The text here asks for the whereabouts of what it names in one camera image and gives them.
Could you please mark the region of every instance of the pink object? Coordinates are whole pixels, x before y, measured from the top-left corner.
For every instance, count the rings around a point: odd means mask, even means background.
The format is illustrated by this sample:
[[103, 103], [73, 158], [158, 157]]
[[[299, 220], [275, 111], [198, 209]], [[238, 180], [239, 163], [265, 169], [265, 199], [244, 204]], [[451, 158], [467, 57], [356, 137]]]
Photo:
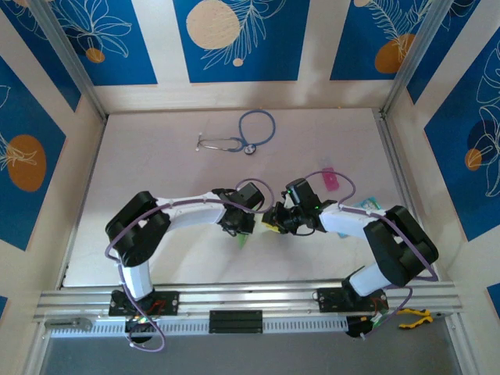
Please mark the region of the pink object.
[[[329, 166], [328, 168], [323, 168], [322, 170], [329, 170], [330, 172], [334, 172], [334, 169]], [[323, 176], [323, 181], [325, 181], [325, 186], [328, 191], [336, 191], [340, 185], [337, 181], [337, 176], [333, 173], [321, 173]]]

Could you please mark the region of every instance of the stethoscope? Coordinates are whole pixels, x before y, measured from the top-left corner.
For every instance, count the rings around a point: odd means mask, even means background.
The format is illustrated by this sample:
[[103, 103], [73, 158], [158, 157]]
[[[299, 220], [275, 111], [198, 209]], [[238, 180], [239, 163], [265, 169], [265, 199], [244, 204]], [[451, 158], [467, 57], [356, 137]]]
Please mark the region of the stethoscope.
[[[271, 120], [271, 123], [273, 125], [273, 130], [271, 131], [271, 135], [265, 139], [264, 141], [260, 142], [255, 142], [255, 143], [248, 143], [246, 140], [245, 136], [243, 135], [243, 119], [251, 115], [252, 113], [263, 113], [264, 115], [268, 116]], [[200, 147], [204, 148], [210, 148], [212, 150], [220, 150], [220, 151], [228, 151], [228, 152], [240, 152], [243, 150], [243, 152], [247, 155], [253, 154], [257, 150], [257, 146], [264, 145], [265, 143], [269, 142], [272, 137], [274, 137], [274, 133], [276, 133], [276, 122], [274, 121], [274, 117], [267, 111], [264, 111], [263, 109], [253, 109], [252, 111], [248, 111], [243, 114], [243, 116], [240, 117], [240, 122], [238, 124], [238, 128], [240, 130], [240, 137], [231, 137], [231, 138], [211, 138], [211, 139], [202, 139], [202, 133], [199, 134], [198, 136], [198, 143], [196, 145], [196, 151], [199, 151]], [[214, 142], [214, 141], [235, 141], [237, 142], [238, 146], [235, 148], [223, 148], [223, 147], [218, 147], [218, 146], [213, 146], [213, 145], [207, 145], [206, 142]]]

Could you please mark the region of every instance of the white floor panel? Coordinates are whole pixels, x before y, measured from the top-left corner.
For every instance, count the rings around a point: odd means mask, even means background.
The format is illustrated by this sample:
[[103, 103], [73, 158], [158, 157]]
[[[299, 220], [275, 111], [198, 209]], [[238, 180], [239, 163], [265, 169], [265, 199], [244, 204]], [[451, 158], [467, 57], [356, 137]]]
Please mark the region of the white floor panel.
[[[157, 197], [182, 198], [258, 177], [280, 198], [288, 182], [318, 170], [319, 160], [327, 156], [336, 171], [357, 185], [348, 203], [373, 196], [386, 209], [401, 204], [371, 109], [272, 110], [276, 135], [254, 155], [195, 151], [200, 132], [208, 138], [238, 137], [238, 119], [244, 112], [111, 115], [64, 285], [118, 284], [116, 267], [103, 255], [108, 244], [104, 228], [143, 190]], [[244, 129], [249, 141], [265, 139], [269, 120], [250, 115]], [[340, 177], [341, 188], [330, 193], [321, 176], [310, 182], [321, 200], [338, 200], [349, 193]], [[175, 230], [167, 234], [165, 244], [150, 260], [156, 284], [345, 277], [373, 261], [368, 244], [353, 237], [292, 237], [262, 226], [243, 249], [217, 225]]]

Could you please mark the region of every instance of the blue stethoscope tubing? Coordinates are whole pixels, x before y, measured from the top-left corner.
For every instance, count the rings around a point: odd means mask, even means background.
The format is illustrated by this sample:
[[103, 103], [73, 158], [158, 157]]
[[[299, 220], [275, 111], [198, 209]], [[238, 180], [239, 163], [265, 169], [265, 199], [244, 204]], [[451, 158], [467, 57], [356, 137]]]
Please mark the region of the blue stethoscope tubing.
[[[253, 113], [262, 113], [262, 114], [268, 116], [271, 120], [272, 125], [273, 125], [273, 130], [271, 131], [271, 135], [267, 139], [265, 139], [264, 141], [255, 142], [255, 143], [248, 143], [248, 141], [245, 138], [245, 135], [243, 134], [243, 119], [246, 116], [251, 115]], [[253, 109], [252, 111], [248, 111], [248, 112], [244, 113], [243, 116], [240, 117], [238, 129], [240, 131], [240, 138], [232, 137], [231, 139], [239, 142], [241, 145], [240, 145], [240, 147], [237, 147], [237, 148], [227, 149], [227, 151], [229, 151], [229, 152], [240, 152], [241, 150], [243, 150], [245, 147], [247, 147], [249, 145], [254, 145], [255, 147], [257, 147], [257, 146], [264, 145], [265, 143], [269, 142], [271, 140], [271, 138], [274, 137], [274, 134], [276, 133], [276, 121], [274, 121], [273, 115], [271, 115], [269, 112], [267, 112], [263, 109]]]

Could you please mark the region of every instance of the pliers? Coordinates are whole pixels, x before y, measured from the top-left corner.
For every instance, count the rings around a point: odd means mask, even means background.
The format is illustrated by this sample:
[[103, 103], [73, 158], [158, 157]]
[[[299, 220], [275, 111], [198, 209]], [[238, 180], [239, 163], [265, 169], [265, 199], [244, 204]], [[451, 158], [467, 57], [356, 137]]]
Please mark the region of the pliers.
[[425, 323], [429, 324], [434, 322], [435, 319], [445, 318], [446, 316], [451, 315], [450, 312], [430, 312], [430, 310], [428, 309], [425, 310], [401, 309], [396, 313], [396, 315], [404, 315], [404, 314], [413, 314], [417, 316], [422, 316], [422, 318], [412, 324], [399, 324], [399, 328], [401, 328], [402, 330], [412, 330], [413, 328], [421, 326], [422, 324]]

